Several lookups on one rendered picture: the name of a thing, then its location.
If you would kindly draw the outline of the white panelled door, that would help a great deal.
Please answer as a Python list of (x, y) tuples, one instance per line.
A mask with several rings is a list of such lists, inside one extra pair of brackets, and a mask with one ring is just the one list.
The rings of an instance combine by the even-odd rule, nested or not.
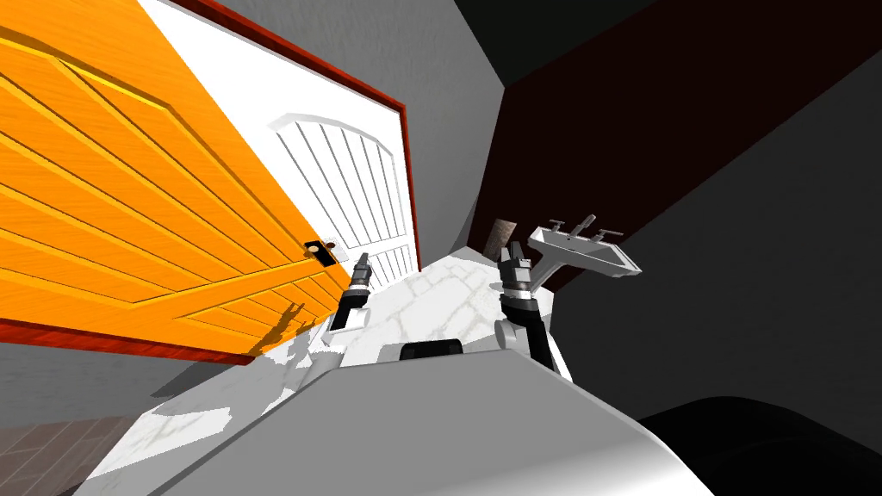
[(139, 0), (345, 270), (419, 269), (402, 108), (215, 0)]

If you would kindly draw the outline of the brown rectangular panel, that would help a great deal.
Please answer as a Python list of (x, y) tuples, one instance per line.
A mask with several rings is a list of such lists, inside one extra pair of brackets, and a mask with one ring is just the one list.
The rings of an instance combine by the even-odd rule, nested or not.
[(501, 250), (506, 247), (516, 226), (515, 222), (495, 219), (482, 255), (492, 262), (497, 262), (500, 258)]

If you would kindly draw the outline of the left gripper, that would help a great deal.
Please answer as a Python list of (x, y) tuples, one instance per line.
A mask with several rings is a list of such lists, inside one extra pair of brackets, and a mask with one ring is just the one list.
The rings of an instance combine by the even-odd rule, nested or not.
[(370, 278), (372, 277), (372, 267), (370, 256), (367, 252), (362, 254), (352, 272), (350, 283), (350, 291), (360, 295), (368, 295), (370, 293)]

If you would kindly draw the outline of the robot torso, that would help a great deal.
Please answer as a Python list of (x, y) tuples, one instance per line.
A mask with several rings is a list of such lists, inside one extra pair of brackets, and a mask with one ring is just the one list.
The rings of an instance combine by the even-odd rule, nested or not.
[(637, 421), (514, 350), (327, 371), (150, 496), (713, 496)]

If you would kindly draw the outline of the orange panelled door leaf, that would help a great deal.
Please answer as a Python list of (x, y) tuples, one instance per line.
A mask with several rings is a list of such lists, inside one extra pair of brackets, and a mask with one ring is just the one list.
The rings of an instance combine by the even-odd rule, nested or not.
[(0, 0), (0, 343), (244, 364), (348, 282), (139, 0)]

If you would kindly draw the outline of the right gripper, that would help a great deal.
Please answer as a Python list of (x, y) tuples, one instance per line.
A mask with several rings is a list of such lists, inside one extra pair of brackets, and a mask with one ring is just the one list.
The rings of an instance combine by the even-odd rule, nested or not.
[(503, 291), (509, 295), (529, 295), (531, 285), (531, 261), (525, 259), (518, 241), (512, 241), (509, 249), (500, 249), (498, 263)]

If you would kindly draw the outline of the black and brass door knob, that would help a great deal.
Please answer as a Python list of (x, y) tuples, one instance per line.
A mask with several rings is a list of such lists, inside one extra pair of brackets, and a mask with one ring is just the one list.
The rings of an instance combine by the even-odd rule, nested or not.
[(323, 267), (331, 267), (331, 265), (339, 262), (332, 254), (332, 251), (321, 240), (308, 241), (304, 246), (309, 255), (315, 257)]

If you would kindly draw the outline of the white pedestal sink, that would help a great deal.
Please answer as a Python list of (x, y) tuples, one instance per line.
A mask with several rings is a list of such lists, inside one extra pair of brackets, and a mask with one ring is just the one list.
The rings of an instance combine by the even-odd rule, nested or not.
[(561, 231), (562, 223), (557, 220), (552, 229), (539, 226), (532, 232), (527, 244), (542, 254), (531, 270), (532, 293), (537, 292), (563, 265), (616, 278), (642, 272), (618, 245), (604, 241), (606, 235), (618, 236), (618, 232), (600, 229), (590, 238), (581, 236), (595, 219), (595, 215), (589, 215), (573, 232)]

